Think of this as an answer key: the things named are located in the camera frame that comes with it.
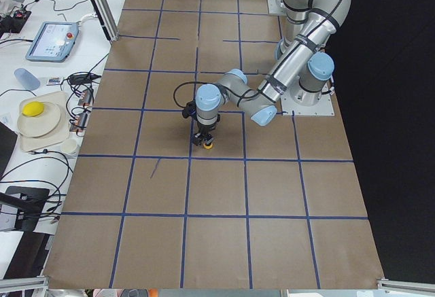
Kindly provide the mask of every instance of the robotic arm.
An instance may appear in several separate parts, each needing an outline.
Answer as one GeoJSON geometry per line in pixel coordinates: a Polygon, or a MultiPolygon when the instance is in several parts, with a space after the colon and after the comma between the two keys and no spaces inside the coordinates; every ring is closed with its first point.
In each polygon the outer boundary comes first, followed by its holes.
{"type": "Polygon", "coordinates": [[[266,126],[277,113],[275,103],[290,90],[302,105],[314,105],[325,81],[334,71],[332,59],[319,50],[336,33],[349,11],[351,0],[283,0],[287,11],[285,37],[276,49],[277,62],[256,90],[247,85],[245,74],[233,69],[214,84],[202,85],[183,116],[193,117],[198,132],[193,143],[212,146],[210,131],[215,129],[221,105],[236,104],[254,122],[266,126]]]}

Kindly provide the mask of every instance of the blue joint cap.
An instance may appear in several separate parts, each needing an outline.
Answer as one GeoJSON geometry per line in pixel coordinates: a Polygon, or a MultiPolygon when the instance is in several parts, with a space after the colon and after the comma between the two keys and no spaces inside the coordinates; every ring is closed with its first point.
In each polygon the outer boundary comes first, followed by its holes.
{"type": "Polygon", "coordinates": [[[269,105],[264,109],[261,109],[251,119],[260,126],[266,126],[277,114],[277,108],[274,105],[269,105]]]}
{"type": "Polygon", "coordinates": [[[245,74],[244,74],[240,69],[234,68],[234,69],[231,69],[230,71],[227,71],[225,74],[233,74],[233,75],[236,75],[236,76],[238,76],[238,77],[241,78],[241,80],[243,81],[243,83],[247,84],[247,78],[246,78],[246,75],[245,75],[245,74]]]}
{"type": "Polygon", "coordinates": [[[210,111],[219,107],[220,98],[221,94],[216,85],[205,84],[196,91],[195,102],[198,109],[210,111]]]}
{"type": "Polygon", "coordinates": [[[308,69],[318,80],[327,81],[334,71],[334,61],[325,52],[316,52],[308,60],[308,69]]]}

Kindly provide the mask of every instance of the white mounting plate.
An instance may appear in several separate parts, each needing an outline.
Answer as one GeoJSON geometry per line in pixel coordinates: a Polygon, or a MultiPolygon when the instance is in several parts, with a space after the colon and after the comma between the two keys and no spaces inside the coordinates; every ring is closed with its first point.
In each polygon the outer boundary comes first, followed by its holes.
{"type": "MultiPolygon", "coordinates": [[[[325,84],[323,91],[327,91],[328,86],[325,84]]],[[[286,90],[281,96],[281,108],[283,116],[335,116],[334,108],[332,106],[331,96],[329,94],[322,95],[319,102],[312,107],[305,107],[300,105],[292,99],[286,90]]]]}
{"type": "Polygon", "coordinates": [[[277,5],[277,0],[267,0],[269,15],[285,16],[285,8],[277,5]]]}

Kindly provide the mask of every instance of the yellow lemon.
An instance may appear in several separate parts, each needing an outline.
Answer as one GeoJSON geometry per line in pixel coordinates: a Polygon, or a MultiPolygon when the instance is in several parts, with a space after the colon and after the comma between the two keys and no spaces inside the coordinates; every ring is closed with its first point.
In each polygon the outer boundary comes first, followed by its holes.
{"type": "Polygon", "coordinates": [[[27,117],[36,117],[43,112],[44,104],[39,101],[29,102],[22,108],[22,114],[27,117]]]}

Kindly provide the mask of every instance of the white cup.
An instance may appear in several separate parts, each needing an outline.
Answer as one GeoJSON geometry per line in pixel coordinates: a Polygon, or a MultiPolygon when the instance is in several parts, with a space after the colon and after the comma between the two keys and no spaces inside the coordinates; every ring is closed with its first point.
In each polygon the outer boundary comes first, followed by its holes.
{"type": "Polygon", "coordinates": [[[60,145],[60,151],[67,156],[77,156],[79,154],[80,145],[75,139],[65,139],[60,145]]]}

